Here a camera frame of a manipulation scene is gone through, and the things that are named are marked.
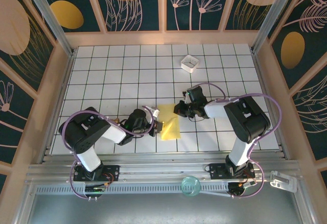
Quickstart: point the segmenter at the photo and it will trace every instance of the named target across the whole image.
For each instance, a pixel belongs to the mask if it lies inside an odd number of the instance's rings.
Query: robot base
[[[253,169],[253,165],[248,163],[247,167],[244,169],[247,173],[241,173],[238,176],[231,176],[231,174],[226,169],[226,164],[209,164],[209,173],[211,180],[230,180],[230,179],[247,179],[247,178],[255,178],[255,173]]]
[[[119,178],[119,165],[104,165],[103,170],[99,178],[96,180],[97,182],[108,182],[108,177],[110,177],[111,180],[111,175],[113,175],[114,179],[113,181],[116,182],[118,181]],[[91,182],[90,179],[85,177],[85,169],[81,165],[75,166],[75,173],[74,173],[74,182]]]

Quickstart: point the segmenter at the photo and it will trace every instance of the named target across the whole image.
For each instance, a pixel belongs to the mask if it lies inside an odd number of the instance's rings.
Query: white tile floor
[[[200,60],[193,74],[180,68],[180,61],[187,54]],[[231,97],[262,92],[246,44],[82,46],[57,128],[68,116],[90,106],[111,118],[123,119],[142,105],[178,103],[187,88],[208,81]],[[218,89],[202,89],[208,99],[222,96]],[[254,99],[268,115],[264,98]],[[236,138],[227,116],[199,122],[179,117],[179,125],[178,140],[145,136],[118,146],[101,139],[95,148],[98,154],[229,151]],[[278,149],[275,135],[262,140],[255,149]],[[51,154],[67,153],[56,130]]]

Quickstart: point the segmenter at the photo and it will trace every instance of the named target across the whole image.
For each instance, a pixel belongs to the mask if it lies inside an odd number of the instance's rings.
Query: white bracket
[[[270,173],[270,185],[289,192],[296,193],[297,191],[297,179],[278,171]]]

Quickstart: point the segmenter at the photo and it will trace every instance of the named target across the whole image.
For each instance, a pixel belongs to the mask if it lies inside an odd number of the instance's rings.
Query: yellow sponge
[[[175,104],[158,105],[159,122],[163,123],[161,139],[173,140],[180,138],[179,121],[177,114],[174,113]]]

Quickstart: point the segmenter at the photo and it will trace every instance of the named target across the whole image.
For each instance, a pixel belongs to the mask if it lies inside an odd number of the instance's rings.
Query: yellow cloth
[[[173,140],[180,139],[180,129],[177,114],[174,113],[175,104],[158,105],[159,122],[163,122],[161,139]]]

